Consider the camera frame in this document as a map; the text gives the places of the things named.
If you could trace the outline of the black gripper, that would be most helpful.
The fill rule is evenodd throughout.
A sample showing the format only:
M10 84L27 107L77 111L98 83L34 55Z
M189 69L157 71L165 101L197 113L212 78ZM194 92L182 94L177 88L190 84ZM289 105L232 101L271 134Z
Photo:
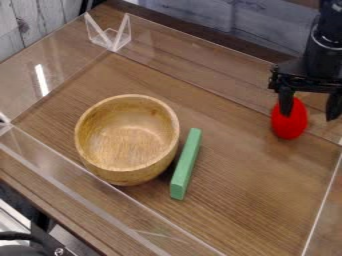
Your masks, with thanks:
M271 67L268 88L277 92L279 110L285 117L292 110L293 92L329 94L325 102L325 120L332 121L342 114L342 78L309 77L301 70L288 72L275 65Z

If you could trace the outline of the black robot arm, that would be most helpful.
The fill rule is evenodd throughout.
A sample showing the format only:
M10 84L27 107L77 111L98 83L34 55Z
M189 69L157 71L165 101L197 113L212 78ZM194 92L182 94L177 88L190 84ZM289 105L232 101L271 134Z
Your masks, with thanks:
M277 94L279 112L288 117L293 94L327 94L325 121L342 115L342 0L319 0L303 55L271 67L268 88Z

